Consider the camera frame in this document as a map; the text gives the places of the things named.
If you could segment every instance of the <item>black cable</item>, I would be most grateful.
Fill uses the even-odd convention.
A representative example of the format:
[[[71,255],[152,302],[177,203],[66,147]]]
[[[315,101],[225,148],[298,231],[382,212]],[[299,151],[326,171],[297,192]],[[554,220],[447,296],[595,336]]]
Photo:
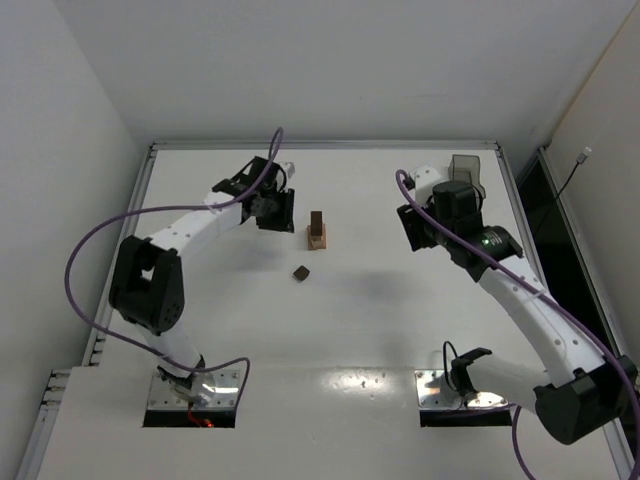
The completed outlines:
[[[449,367],[447,367],[447,346],[451,347],[451,351],[453,352],[453,356],[455,358],[458,358],[458,352],[456,351],[456,347],[453,346],[453,343],[451,343],[449,340],[445,341],[442,344],[442,363],[444,365],[444,381],[447,382],[447,386],[453,390],[454,392],[457,392],[458,389],[457,388],[453,388],[453,386],[451,385],[451,381],[449,380]]]
[[[542,220],[540,220],[540,223],[538,223],[538,226],[536,227],[535,231],[533,232],[533,240],[534,241],[536,239],[536,235],[538,235],[538,232],[540,231],[540,229],[544,225],[544,222],[549,217],[549,214],[551,213],[551,210],[553,210],[553,207],[555,206],[556,202],[558,201],[558,198],[560,198],[560,195],[562,195],[562,192],[564,192],[564,189],[567,188],[567,185],[569,185],[569,182],[573,178],[573,175],[576,173],[576,170],[578,170],[578,167],[580,165],[582,165],[582,163],[583,162],[576,162],[576,164],[573,166],[573,169],[571,170],[571,173],[567,177],[567,180],[564,182],[564,185],[562,185],[560,190],[558,190],[558,193],[556,193],[555,197],[553,197],[553,200],[551,200],[549,208],[547,208],[547,211],[542,216]]]
[[[282,172],[282,176],[284,177],[282,186],[280,187],[280,190],[278,190],[278,193],[281,193],[284,192],[284,189],[287,187],[287,173],[284,171],[284,168],[282,168],[282,165],[280,165],[279,163],[276,163],[276,165],[278,166],[278,170]]]

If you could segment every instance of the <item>small brown block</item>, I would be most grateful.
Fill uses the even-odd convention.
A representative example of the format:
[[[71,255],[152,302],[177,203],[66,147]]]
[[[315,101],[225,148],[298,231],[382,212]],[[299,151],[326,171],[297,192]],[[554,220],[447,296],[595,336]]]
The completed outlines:
[[[309,269],[304,265],[300,265],[295,272],[293,272],[293,276],[300,282],[304,282],[309,276]]]
[[[322,212],[311,212],[310,235],[312,237],[322,236]]]

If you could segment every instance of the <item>black joint housing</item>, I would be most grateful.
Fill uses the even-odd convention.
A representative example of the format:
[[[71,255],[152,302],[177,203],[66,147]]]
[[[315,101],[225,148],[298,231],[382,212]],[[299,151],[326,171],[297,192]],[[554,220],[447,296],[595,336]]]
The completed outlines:
[[[638,370],[626,356],[618,358],[633,384]],[[629,395],[610,363],[591,372],[576,371],[575,380],[554,387],[536,387],[536,414],[553,438],[571,445],[592,431],[620,417]]]
[[[151,279],[143,276],[151,271]],[[173,249],[164,250],[133,235],[118,249],[109,304],[122,317],[154,335],[171,329],[184,310],[182,262]]]

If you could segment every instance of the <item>black motor joint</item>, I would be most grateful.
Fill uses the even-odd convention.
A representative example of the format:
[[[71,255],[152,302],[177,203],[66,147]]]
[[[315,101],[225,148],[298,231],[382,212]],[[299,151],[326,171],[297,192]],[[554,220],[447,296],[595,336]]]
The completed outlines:
[[[446,181],[433,187],[433,195],[422,206],[423,211],[443,227],[483,251],[496,261],[512,255],[522,256],[522,248],[502,227],[483,225],[482,202],[476,189],[469,183]],[[443,246],[451,260],[467,270],[478,281],[489,265],[478,255],[440,233],[416,212],[411,205],[397,210],[411,250]]]
[[[262,174],[267,163],[268,160],[264,158],[254,157],[245,168],[230,179],[219,182],[212,191],[233,197],[241,195]],[[256,225],[261,230],[293,233],[295,190],[278,189],[278,173],[285,175],[286,179],[282,168],[277,163],[272,163],[260,185],[242,202],[242,221],[244,223],[255,217]]]

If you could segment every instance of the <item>wooden block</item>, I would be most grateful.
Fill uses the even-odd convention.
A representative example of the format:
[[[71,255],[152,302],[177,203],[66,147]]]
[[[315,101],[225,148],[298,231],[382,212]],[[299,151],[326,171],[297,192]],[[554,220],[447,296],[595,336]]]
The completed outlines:
[[[307,243],[309,250],[324,250],[327,248],[327,228],[322,224],[322,235],[319,237],[311,235],[311,225],[307,227]]]

